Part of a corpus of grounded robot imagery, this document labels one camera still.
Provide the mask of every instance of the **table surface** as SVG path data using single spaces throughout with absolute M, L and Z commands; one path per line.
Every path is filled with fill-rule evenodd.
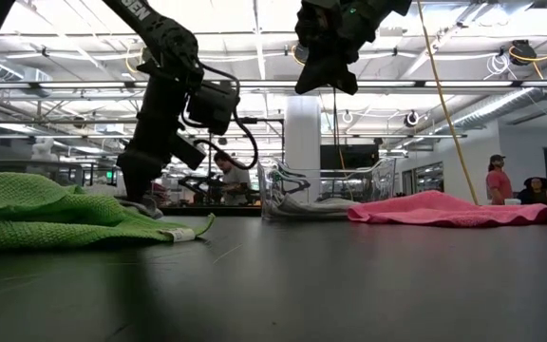
M 218 218 L 174 246 L 0 255 L 0 341 L 547 341 L 547 226 Z

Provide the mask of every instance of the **pink cloth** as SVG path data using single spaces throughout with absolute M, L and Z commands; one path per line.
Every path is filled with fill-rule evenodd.
M 476 228 L 502 225 L 529 225 L 547 219 L 547 206 L 478 206 L 438 191 L 358 204 L 349 208 L 352 221 L 366 223 L 403 223 L 439 227 Z

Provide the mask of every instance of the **black table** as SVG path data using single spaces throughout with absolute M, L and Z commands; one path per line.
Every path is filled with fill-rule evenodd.
M 174 246 L 3 255 L 0 341 L 547 341 L 547 226 L 218 218 Z

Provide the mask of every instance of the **white pillar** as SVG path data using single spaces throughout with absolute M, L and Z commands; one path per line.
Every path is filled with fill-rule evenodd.
M 311 187 L 293 194 L 313 203 L 320 195 L 320 104 L 315 96 L 287 98 L 285 114 L 286 164 L 308 177 Z

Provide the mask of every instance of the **green cloth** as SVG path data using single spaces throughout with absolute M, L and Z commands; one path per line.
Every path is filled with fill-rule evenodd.
M 214 221 L 210 216 L 196 236 Z M 160 230 L 188 228 L 155 221 L 110 196 L 85 195 L 43 176 L 0 173 L 0 250 L 77 248 L 105 238 L 171 242 Z

